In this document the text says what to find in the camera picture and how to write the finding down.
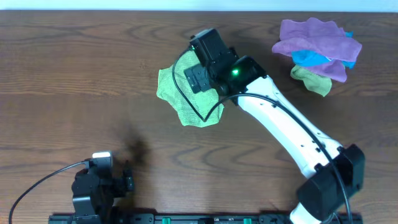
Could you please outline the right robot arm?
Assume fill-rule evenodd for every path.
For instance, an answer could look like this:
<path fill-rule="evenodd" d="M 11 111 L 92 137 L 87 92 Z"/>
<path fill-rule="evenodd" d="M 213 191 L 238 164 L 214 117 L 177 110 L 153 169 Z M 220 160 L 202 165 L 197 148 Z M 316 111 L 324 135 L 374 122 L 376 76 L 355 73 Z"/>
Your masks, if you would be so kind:
<path fill-rule="evenodd" d="M 365 156 L 357 145 L 343 147 L 312 124 L 253 58 L 238 57 L 233 48 L 210 52 L 191 45 L 187 52 L 199 59 L 184 71 L 194 93 L 210 88 L 224 92 L 200 119 L 208 120 L 217 107 L 233 101 L 279 141 L 306 178 L 296 191 L 291 223 L 359 223 L 349 202 L 364 181 Z"/>

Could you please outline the light green microfiber cloth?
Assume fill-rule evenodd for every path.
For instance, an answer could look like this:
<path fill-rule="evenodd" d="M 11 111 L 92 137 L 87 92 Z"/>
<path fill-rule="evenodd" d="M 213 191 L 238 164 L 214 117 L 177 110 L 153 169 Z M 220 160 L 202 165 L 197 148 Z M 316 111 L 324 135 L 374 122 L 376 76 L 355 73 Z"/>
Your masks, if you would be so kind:
<path fill-rule="evenodd" d="M 219 96 L 214 89 L 194 93 L 190 88 L 183 71 L 199 63 L 195 53 L 189 51 L 179 58 L 176 66 L 159 70 L 156 95 L 171 105 L 183 126 L 204 128 L 219 123 L 224 106 L 219 105 L 207 121 L 201 120 L 219 101 Z"/>

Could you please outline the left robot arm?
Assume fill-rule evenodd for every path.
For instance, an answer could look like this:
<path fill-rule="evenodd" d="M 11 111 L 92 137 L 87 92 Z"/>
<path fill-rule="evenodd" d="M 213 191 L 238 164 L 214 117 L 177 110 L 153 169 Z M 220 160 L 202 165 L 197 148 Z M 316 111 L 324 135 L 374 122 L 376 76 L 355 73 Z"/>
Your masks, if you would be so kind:
<path fill-rule="evenodd" d="M 72 184 L 73 221 L 77 224 L 111 223 L 115 198 L 134 190 L 132 170 L 125 163 L 120 177 L 113 177 L 112 159 L 90 159 Z"/>

